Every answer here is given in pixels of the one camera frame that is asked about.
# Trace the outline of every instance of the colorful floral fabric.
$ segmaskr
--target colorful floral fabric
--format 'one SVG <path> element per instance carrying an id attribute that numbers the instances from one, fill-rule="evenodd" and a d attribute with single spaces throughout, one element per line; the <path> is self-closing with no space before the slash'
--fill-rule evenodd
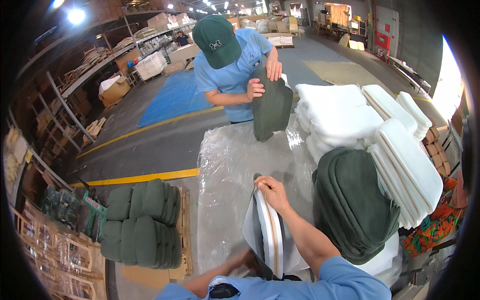
<path id="1" fill-rule="evenodd" d="M 422 221 L 420 226 L 415 228 L 414 232 L 403 240 L 405 249 L 411 256 L 421 255 L 428 249 L 440 244 L 453 231 L 460 217 L 462 209 L 450 206 L 456 180 L 449 177 L 442 177 L 442 180 L 444 190 L 437 208 Z"/>

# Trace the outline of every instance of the under armour logo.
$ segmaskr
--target under armour logo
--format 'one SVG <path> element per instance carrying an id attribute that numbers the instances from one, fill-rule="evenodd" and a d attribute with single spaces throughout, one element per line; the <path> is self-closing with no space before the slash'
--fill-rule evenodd
<path id="1" fill-rule="evenodd" d="M 220 43 L 219 40 L 216 40 L 215 43 L 210 44 L 210 48 L 212 48 L 212 50 L 215 50 L 216 47 L 221 47 L 221 46 L 222 46 L 222 43 Z"/>

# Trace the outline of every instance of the red fire alarm box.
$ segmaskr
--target red fire alarm box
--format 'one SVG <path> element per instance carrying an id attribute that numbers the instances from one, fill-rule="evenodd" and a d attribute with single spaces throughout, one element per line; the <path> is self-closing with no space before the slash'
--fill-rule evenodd
<path id="1" fill-rule="evenodd" d="M 388 50 L 390 48 L 390 37 L 377 31 L 377 36 L 375 37 L 375 44 Z"/>

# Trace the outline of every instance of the light blue shirt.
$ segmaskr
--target light blue shirt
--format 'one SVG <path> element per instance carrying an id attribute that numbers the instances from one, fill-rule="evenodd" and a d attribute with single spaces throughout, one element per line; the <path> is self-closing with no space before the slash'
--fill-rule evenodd
<path id="1" fill-rule="evenodd" d="M 225 280 L 239 293 L 229 299 L 322 299 L 322 300 L 383 300 L 391 299 L 387 286 L 370 274 L 354 267 L 343 257 L 334 256 L 320 266 L 320 281 L 266 281 L 258 277 L 232 278 L 217 276 L 213 281 Z M 181 286 L 169 283 L 155 300 L 199 300 L 195 294 Z"/>
<path id="2" fill-rule="evenodd" d="M 240 58 L 230 65 L 215 70 L 208 64 L 203 51 L 195 57 L 195 77 L 201 92 L 218 89 L 220 93 L 246 93 L 248 81 L 262 66 L 262 55 L 272 50 L 272 43 L 253 29 L 238 29 L 235 36 L 242 52 Z M 224 109 L 231 122 L 253 119 L 251 103 L 228 105 Z"/>

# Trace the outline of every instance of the person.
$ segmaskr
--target person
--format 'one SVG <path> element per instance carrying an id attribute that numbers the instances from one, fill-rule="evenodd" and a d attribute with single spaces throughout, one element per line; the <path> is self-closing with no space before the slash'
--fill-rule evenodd
<path id="1" fill-rule="evenodd" d="M 184 35 L 182 31 L 177 32 L 177 46 L 183 47 L 190 43 L 190 37 Z"/>
<path id="2" fill-rule="evenodd" d="M 156 300 L 391 299 L 391 292 L 383 282 L 347 262 L 326 235 L 293 210 L 281 182 L 270 176 L 259 176 L 254 184 L 287 223 L 300 254 L 319 281 L 312 283 L 267 281 L 259 277 L 227 277 L 251 256 L 249 251 L 243 251 L 182 286 L 167 284 Z"/>
<path id="3" fill-rule="evenodd" d="M 223 105 L 232 123 L 253 119 L 252 101 L 265 92 L 260 79 L 252 78 L 266 56 L 267 77 L 277 81 L 282 74 L 276 48 L 255 30 L 236 29 L 222 16 L 208 16 L 193 28 L 200 48 L 195 57 L 198 89 L 214 105 Z"/>
<path id="4" fill-rule="evenodd" d="M 441 244 L 453 231 L 467 206 L 468 195 L 463 189 L 462 171 L 458 171 L 457 180 L 446 176 L 442 176 L 442 180 L 444 188 L 437 207 L 403 240 L 405 250 L 411 257 L 424 254 Z"/>

